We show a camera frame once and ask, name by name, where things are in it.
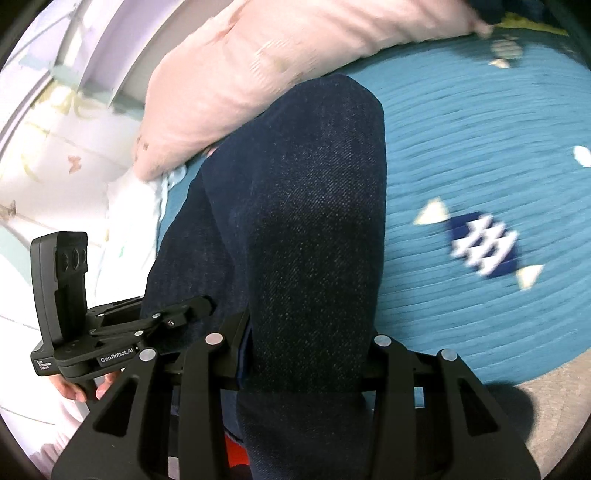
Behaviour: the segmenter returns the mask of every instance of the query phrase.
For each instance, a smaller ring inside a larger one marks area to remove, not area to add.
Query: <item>pink cushion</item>
[[[491,30],[463,0],[235,0],[154,70],[135,174],[176,168],[294,85],[383,48]]]

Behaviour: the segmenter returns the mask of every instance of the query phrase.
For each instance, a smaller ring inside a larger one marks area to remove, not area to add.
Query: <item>denim fabric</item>
[[[251,311],[236,420],[255,480],[361,479],[371,410],[359,379],[384,265],[381,104],[354,80],[302,83],[204,162],[164,236],[142,314],[197,295],[186,348]]]

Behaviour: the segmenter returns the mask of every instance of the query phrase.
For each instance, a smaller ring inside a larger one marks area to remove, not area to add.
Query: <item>finger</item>
[[[105,380],[101,385],[99,385],[96,389],[96,398],[99,400],[105,395],[106,391],[111,387],[115,380],[121,375],[121,372],[111,372],[110,374],[105,375]]]
[[[86,395],[80,387],[74,385],[66,380],[61,375],[52,375],[49,381],[60,393],[60,395],[68,400],[77,400],[81,402],[86,401]]]

